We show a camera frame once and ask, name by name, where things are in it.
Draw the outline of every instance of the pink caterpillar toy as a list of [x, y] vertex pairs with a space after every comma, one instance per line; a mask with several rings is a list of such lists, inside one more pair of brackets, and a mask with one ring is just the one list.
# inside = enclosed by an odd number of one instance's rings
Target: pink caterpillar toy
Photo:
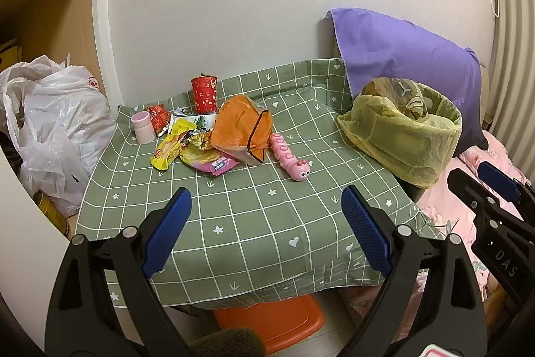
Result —
[[298, 160], [284, 141], [284, 136], [280, 133], [271, 135], [271, 149], [275, 153], [279, 164], [290, 175], [293, 180], [305, 180], [310, 174], [310, 166], [304, 159]]

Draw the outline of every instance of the orange bag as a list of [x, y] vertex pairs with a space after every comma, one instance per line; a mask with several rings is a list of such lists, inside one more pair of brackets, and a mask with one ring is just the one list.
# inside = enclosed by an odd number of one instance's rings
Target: orange bag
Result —
[[273, 117], [267, 108], [247, 96], [227, 100], [217, 115], [211, 143], [216, 149], [249, 165], [264, 162]]

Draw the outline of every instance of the pink jar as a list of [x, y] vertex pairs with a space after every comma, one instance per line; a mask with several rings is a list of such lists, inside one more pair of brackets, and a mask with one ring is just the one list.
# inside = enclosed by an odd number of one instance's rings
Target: pink jar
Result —
[[132, 120], [135, 138], [138, 143], [148, 144], [154, 141], [156, 133], [154, 133], [154, 127], [150, 122], [150, 114], [147, 111], [141, 111], [132, 115], [130, 120]]

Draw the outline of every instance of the white trim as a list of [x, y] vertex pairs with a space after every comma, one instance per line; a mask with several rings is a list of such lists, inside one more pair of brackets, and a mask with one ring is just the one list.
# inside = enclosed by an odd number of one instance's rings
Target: white trim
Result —
[[106, 95], [110, 108], [117, 115], [118, 105], [123, 104], [115, 61], [113, 59], [113, 47], [111, 43], [110, 17], [108, 0], [92, 0], [93, 7], [93, 32], [97, 48], [98, 64], [100, 66], [102, 80], [106, 88]]

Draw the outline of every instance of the silver screw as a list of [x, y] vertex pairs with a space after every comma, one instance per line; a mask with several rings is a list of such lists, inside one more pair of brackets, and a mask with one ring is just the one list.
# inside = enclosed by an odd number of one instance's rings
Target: silver screw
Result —
[[457, 233], [450, 233], [449, 240], [455, 245], [459, 245], [463, 241]]
[[413, 231], [409, 226], [401, 225], [398, 227], [398, 233], [403, 236], [410, 236]]
[[84, 242], [84, 235], [74, 235], [71, 239], [71, 244], [73, 245], [80, 245]]
[[128, 226], [127, 228], [123, 229], [123, 231], [122, 231], [122, 235], [125, 238], [132, 238], [132, 237], [136, 236], [136, 234], [137, 234], [137, 228], [135, 228], [134, 226]]

